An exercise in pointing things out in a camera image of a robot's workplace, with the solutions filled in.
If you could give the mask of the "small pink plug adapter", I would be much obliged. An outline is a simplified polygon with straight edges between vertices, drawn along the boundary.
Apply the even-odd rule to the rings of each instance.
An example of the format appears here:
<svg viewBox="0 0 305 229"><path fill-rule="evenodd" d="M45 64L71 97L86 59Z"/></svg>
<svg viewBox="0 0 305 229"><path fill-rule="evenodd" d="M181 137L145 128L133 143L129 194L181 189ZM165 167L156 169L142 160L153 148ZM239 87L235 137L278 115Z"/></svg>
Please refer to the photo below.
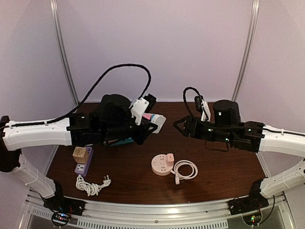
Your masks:
<svg viewBox="0 0 305 229"><path fill-rule="evenodd" d="M174 166L174 155L173 155L173 153L168 153L166 155L166 165L168 167L173 167Z"/></svg>

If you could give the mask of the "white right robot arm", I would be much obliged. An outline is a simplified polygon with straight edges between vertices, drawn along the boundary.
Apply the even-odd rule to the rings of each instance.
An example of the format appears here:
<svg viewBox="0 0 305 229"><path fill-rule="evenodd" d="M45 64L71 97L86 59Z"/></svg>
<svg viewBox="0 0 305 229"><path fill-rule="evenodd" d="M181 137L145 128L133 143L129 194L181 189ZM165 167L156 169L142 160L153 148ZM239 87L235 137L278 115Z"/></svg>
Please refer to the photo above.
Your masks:
<svg viewBox="0 0 305 229"><path fill-rule="evenodd" d="M177 120L173 126L185 137L206 142L223 142L227 147L249 152L275 152L305 156L305 135L299 132L274 128L260 122L241 122L238 103L219 100L213 104L214 121L210 121L205 107L198 107L202 117L193 114ZM273 177L252 184L249 197L244 200L247 210L255 210L263 198L296 187L305 182L305 162L301 160L292 168Z"/></svg>

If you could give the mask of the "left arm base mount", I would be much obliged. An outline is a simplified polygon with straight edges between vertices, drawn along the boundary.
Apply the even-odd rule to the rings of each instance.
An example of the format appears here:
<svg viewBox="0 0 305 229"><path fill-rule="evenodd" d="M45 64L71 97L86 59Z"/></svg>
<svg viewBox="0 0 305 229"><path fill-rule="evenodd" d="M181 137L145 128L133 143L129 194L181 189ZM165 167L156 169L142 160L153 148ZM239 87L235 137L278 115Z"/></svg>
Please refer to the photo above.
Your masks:
<svg viewBox="0 0 305 229"><path fill-rule="evenodd" d="M52 212L51 222L55 227L62 228L72 219L73 215L82 216L85 208L85 202L72 198L59 198L53 196L44 198L41 196L43 206Z"/></svg>

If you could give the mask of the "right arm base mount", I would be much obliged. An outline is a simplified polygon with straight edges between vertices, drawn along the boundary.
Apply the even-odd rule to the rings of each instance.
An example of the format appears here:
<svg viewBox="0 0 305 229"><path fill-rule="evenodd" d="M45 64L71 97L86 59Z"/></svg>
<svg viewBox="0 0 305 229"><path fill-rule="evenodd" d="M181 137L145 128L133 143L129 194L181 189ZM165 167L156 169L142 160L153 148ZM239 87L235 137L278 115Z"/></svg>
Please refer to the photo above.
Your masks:
<svg viewBox="0 0 305 229"><path fill-rule="evenodd" d="M243 222L250 227L258 226L263 221L262 208L269 202L262 196L236 197L227 202L230 214L241 214Z"/></svg>

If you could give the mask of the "round pink power socket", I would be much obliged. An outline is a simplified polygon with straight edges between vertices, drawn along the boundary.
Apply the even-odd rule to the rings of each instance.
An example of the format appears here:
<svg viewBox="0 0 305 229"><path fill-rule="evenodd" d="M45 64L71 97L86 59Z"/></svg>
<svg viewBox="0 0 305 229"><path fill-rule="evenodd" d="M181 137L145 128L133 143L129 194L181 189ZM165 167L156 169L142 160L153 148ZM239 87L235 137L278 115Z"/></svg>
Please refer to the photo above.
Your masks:
<svg viewBox="0 0 305 229"><path fill-rule="evenodd" d="M154 174L166 176L171 173L173 167L168 167L166 165L166 155L167 154L158 154L151 160L151 169Z"/></svg>

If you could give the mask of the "teal usb power strip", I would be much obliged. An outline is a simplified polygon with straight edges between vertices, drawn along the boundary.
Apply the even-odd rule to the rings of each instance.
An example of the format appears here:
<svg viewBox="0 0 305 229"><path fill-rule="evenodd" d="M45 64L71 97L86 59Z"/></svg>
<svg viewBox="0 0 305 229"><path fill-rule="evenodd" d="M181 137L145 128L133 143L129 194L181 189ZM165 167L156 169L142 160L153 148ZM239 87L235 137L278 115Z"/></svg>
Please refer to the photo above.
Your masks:
<svg viewBox="0 0 305 229"><path fill-rule="evenodd" d="M123 144L133 143L134 140L132 138L126 138L124 140L113 140L108 143L108 146L119 146Z"/></svg>

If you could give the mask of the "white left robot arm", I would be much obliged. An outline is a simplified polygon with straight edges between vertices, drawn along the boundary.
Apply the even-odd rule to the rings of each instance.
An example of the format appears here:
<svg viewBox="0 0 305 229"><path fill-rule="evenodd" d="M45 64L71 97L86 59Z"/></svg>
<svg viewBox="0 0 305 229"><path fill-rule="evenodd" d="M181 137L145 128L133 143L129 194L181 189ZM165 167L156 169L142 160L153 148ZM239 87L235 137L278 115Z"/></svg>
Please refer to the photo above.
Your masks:
<svg viewBox="0 0 305 229"><path fill-rule="evenodd" d="M61 185L45 177L22 155L22 148L32 146L86 146L132 138L141 145L158 126L143 115L150 102L140 97L134 103L122 95L105 95L99 107L89 114L72 112L61 118L26 122L0 119L0 170L15 173L36 190L58 212L69 204Z"/></svg>

